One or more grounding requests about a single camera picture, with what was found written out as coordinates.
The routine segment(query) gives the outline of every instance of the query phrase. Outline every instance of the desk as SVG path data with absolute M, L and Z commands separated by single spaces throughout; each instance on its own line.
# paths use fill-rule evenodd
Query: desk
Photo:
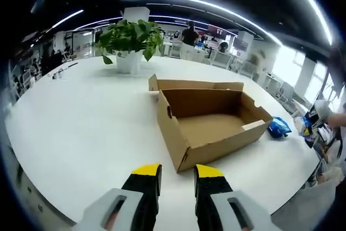
M 156 121 L 157 93 L 148 91 L 148 78 L 154 73 L 166 79 L 244 82 L 244 91 L 256 105 L 288 123 L 292 133 L 285 140 L 274 141 L 266 132 L 257 142 L 209 163 L 225 174 L 234 190 L 244 191 L 270 214 L 317 166 L 315 151 L 298 136 L 291 116 L 247 77 L 166 57 L 143 61 L 138 75 L 120 75 L 115 64 L 88 58 L 64 71 L 62 79 L 44 76 L 5 119 L 25 173 L 72 220 L 81 220 L 87 206 L 109 189 L 120 188 L 137 167 L 160 162 L 160 210 L 154 230 L 198 230 L 194 172 L 175 172 Z

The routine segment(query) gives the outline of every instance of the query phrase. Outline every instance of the bag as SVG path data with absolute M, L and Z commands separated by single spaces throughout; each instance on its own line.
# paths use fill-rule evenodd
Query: bag
M 272 138 L 287 137 L 287 133 L 292 132 L 288 124 L 280 117 L 274 116 L 273 121 L 268 126 L 268 132 Z

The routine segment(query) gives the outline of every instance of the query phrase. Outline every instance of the window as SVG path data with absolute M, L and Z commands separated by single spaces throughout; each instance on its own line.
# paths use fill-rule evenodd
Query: window
M 315 102 L 317 95 L 322 88 L 322 84 L 326 73 L 327 68 L 325 65 L 323 65 L 322 63 L 317 63 L 315 65 L 314 73 L 309 83 L 307 92 L 304 95 L 307 101 L 309 101 L 311 104 Z
M 297 84 L 305 54 L 295 49 L 282 46 L 273 67 L 273 74 L 294 87 Z
M 331 109 L 331 111 L 336 113 L 338 112 L 338 109 L 341 105 L 341 97 L 343 95 L 344 90 L 341 91 L 340 97 L 337 97 L 335 91 L 333 90 L 333 86 L 334 86 L 333 81 L 330 77 L 330 74 L 328 74 L 327 83 L 323 90 L 323 97 L 326 100 L 330 101 L 329 108 Z

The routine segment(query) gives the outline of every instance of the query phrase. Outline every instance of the floor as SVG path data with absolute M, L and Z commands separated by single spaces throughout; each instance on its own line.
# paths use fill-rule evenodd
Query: floor
M 36 230 L 71 230 L 75 224 L 53 207 L 31 183 L 20 167 L 12 148 L 2 142 L 1 154 L 10 185 Z

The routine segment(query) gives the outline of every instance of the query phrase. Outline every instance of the ceiling light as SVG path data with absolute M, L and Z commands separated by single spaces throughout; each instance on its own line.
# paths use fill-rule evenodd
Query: ceiling light
M 186 27 L 186 24 L 179 24 L 179 23 L 174 23 L 174 22 L 155 21 L 155 23 L 177 24 L 177 25 L 182 25 L 182 26 Z M 206 28 L 201 28 L 201 27 L 195 27 L 195 28 L 208 31 Z
M 60 21 L 57 22 L 55 25 L 53 25 L 50 29 L 48 29 L 48 30 L 46 31 L 46 33 L 49 32 L 50 30 L 52 30 L 53 28 L 57 27 L 58 25 L 62 24 L 62 23 L 65 22 L 66 20 L 68 20 L 68 19 L 70 19 L 70 18 L 72 18 L 72 17 L 74 17 L 74 16 L 80 14 L 80 13 L 83 12 L 83 11 L 84 11 L 84 10 L 82 9 L 82 10 L 80 10 L 80 11 L 77 11 L 77 12 L 73 13 L 72 15 L 69 15 L 69 16 L 65 17 L 64 19 L 60 20 Z
M 95 28 L 99 28 L 99 27 L 105 27 L 105 26 L 107 26 L 107 25 L 110 25 L 110 24 L 102 24 L 102 25 L 98 25 L 98 26 L 94 27 L 94 29 L 95 29 Z
M 204 24 L 204 25 L 208 25 L 208 26 L 211 26 L 211 27 L 216 27 L 216 28 L 222 29 L 222 30 L 228 32 L 229 34 L 236 36 L 236 34 L 234 32 L 227 31 L 226 29 L 223 29 L 221 27 L 217 27 L 216 25 L 207 24 L 207 23 L 203 23 L 203 22 L 195 21 L 195 20 L 191 20 L 191 19 L 175 17 L 175 16 L 154 16 L 154 15 L 149 15 L 149 17 L 163 17 L 163 18 L 172 18 L 172 19 L 179 19 L 179 20 L 185 20 L 185 21 L 193 21 L 195 23 Z
M 218 5 L 215 5 L 215 4 L 212 4 L 212 3 L 208 3 L 208 2 L 205 2 L 205 1 L 202 1 L 202 0 L 185 0 L 185 1 L 191 1 L 191 2 L 195 2 L 195 3 L 199 3 L 199 4 L 203 4 L 203 5 L 207 5 L 207 6 L 210 6 L 212 8 L 215 8 L 215 9 L 218 9 L 218 10 L 221 10 L 221 11 L 224 11 L 224 12 L 227 12 L 231 15 L 234 15 L 242 20 L 244 20 L 245 22 L 251 24 L 252 26 L 256 27 L 258 30 L 264 32 L 267 36 L 269 36 L 274 42 L 276 42 L 277 44 L 279 45 L 282 45 L 282 42 L 277 38 L 275 37 L 273 34 L 271 34 L 270 32 L 264 30 L 262 27 L 260 27 L 258 24 L 255 24 L 254 22 L 248 20 L 247 18 L 231 11 L 231 10 L 228 10 L 226 8 L 223 8 L 221 6 L 218 6 Z
M 318 19 L 320 20 L 320 23 L 323 27 L 325 36 L 327 37 L 327 40 L 328 40 L 329 44 L 331 45 L 332 44 L 332 37 L 331 37 L 330 31 L 329 31 L 327 22 L 325 21 L 325 19 L 322 15 L 320 9 L 318 8 L 316 2 L 314 0 L 308 0 L 308 1 L 309 1 L 310 5 L 312 6 L 313 10 L 315 11 Z
M 104 19 L 104 20 L 92 22 L 92 23 L 90 23 L 90 24 L 85 24 L 85 25 L 82 25 L 81 27 L 77 27 L 74 31 L 77 31 L 77 30 L 79 30 L 80 28 L 87 27 L 87 26 L 92 25 L 92 24 L 97 24 L 97 23 L 100 23 L 100 22 L 105 22 L 105 21 L 115 20 L 115 19 L 121 19 L 121 18 L 123 18 L 123 17 L 122 17 L 122 16 L 119 16 L 119 17 L 113 17 L 113 18 L 108 18 L 108 19 Z

